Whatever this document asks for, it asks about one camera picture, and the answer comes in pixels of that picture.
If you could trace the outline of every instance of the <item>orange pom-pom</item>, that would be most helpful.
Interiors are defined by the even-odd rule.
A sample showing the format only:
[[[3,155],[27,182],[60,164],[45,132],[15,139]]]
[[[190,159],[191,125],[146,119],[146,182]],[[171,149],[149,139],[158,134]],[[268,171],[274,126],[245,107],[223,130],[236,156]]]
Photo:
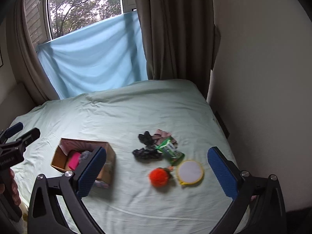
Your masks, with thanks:
[[[152,170],[149,179],[154,187],[163,187],[168,183],[169,174],[163,168]]]

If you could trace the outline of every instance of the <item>cardboard box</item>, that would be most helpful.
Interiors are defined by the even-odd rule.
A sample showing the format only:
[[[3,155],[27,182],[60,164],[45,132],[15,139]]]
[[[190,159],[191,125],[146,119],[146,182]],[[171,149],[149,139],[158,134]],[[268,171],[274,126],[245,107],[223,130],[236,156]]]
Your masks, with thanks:
[[[99,141],[85,141],[77,139],[66,139],[62,138],[59,145],[54,153],[51,166],[58,171],[64,173],[68,170],[68,162],[70,160],[70,152],[75,151],[93,151],[97,146],[101,146],[106,150],[106,162],[101,169],[97,180],[103,181],[109,187],[113,178],[113,169],[115,166],[116,154],[113,151],[112,147],[108,142],[99,142]]]

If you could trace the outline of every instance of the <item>bed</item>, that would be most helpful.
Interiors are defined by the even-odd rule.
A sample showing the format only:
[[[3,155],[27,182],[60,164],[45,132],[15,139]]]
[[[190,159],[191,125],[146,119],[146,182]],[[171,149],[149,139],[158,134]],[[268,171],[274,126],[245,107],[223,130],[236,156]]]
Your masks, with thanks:
[[[49,101],[17,117],[21,133],[37,127],[40,138],[24,153],[24,162],[13,167],[22,201],[29,205],[38,174],[61,173],[50,166],[61,138],[107,141],[116,153],[113,185],[93,187],[82,199],[105,233],[209,233],[231,203],[213,174],[207,151],[217,146],[225,157],[235,159],[209,105],[196,86],[186,80],[142,81],[107,91]],[[167,167],[166,160],[136,161],[132,151],[141,148],[138,134],[157,129],[171,132],[185,160],[200,162],[205,170],[201,184],[178,183],[156,190],[148,173]],[[64,202],[60,205],[70,228],[78,232]],[[248,220],[246,211],[237,231]]]

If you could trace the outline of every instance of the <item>human hand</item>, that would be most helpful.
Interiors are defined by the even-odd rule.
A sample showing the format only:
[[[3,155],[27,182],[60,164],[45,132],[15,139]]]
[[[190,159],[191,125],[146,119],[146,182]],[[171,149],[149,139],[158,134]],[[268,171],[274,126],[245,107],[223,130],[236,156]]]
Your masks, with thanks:
[[[10,169],[10,176],[11,176],[11,180],[12,180],[12,199],[15,203],[15,205],[19,206],[21,204],[21,198],[19,197],[19,192],[18,192],[18,185],[14,180],[15,174],[14,171],[12,169]],[[4,192],[4,184],[0,184],[0,194],[2,194]]]

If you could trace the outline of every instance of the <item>pink object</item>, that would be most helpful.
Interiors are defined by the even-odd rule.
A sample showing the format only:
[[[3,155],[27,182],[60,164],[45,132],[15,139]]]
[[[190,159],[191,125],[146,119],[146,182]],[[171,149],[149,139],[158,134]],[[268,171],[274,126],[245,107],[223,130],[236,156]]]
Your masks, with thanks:
[[[155,140],[156,145],[160,145],[165,139],[171,137],[171,143],[177,145],[177,141],[171,135],[169,132],[157,129],[156,133],[152,135],[152,139]]]
[[[80,155],[81,155],[81,153],[75,152],[75,153],[73,154],[73,156],[71,157],[71,159],[70,159],[70,161],[69,161],[69,163],[68,163],[68,167],[69,167],[72,171],[74,171],[74,170],[77,168],[77,166],[79,165],[79,157],[80,157]]]

